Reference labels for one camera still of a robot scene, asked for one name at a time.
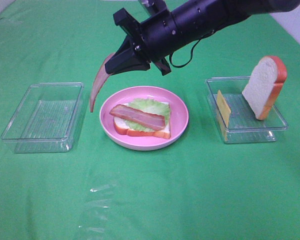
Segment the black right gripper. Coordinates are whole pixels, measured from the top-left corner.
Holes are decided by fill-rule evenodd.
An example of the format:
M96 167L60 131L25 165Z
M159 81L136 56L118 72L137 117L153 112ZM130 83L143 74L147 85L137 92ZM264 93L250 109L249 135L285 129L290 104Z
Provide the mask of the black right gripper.
M171 68L166 56L183 47L182 14L185 8L163 9L143 22L138 22L125 8L113 14L116 26L126 37L117 52L105 63L109 75L130 71L147 71L150 63L167 75Z

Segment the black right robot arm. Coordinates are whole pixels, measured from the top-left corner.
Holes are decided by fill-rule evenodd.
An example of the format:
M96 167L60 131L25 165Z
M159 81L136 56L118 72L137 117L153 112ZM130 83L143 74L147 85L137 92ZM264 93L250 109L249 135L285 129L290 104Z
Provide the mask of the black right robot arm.
M290 12L300 0L188 0L169 11L163 0L142 0L149 18L138 22L125 8L113 14L126 33L117 52L105 63L109 75L146 71L154 63L162 75L171 72L172 55L191 42L240 23L252 15Z

